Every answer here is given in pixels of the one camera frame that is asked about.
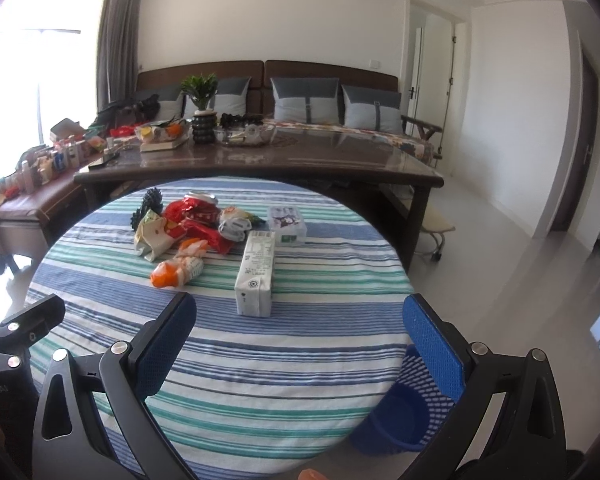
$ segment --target clear plastic container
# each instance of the clear plastic container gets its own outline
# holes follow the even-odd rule
[[[267,211],[269,229],[281,244],[303,244],[306,240],[306,224],[302,213],[293,205],[273,205]]]

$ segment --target dark brown door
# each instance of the dark brown door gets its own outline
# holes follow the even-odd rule
[[[551,231],[566,231],[569,229],[573,215],[576,213],[587,171],[591,163],[593,142],[596,138],[598,125],[598,76],[587,56],[582,54],[582,113],[580,116],[580,131],[576,153],[573,157],[571,173],[564,189],[564,195],[558,206]]]

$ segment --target window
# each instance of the window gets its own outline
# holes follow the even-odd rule
[[[96,114],[96,50],[103,0],[4,0],[0,6],[0,177],[48,142],[69,117]]]

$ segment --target striped tablecloth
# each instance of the striped tablecloth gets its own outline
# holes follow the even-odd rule
[[[270,318],[236,314],[242,246],[210,252],[186,286],[198,320],[161,391],[146,403],[165,435],[204,480],[251,479],[291,469],[344,439],[400,370],[408,336],[402,302],[412,292],[391,246],[360,216],[299,187],[209,178],[160,186],[164,203],[192,189],[266,218],[295,204],[307,241],[276,247]],[[51,354],[104,352],[131,340],[174,295],[133,250],[131,213],[143,192],[116,200],[70,229],[33,277],[27,301],[55,293],[62,324],[31,348],[42,382]],[[96,402],[122,463],[138,468],[103,394]]]

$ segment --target blue basket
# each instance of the blue basket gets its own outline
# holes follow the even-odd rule
[[[411,345],[397,381],[349,439],[360,453],[371,456],[421,451],[453,406]]]

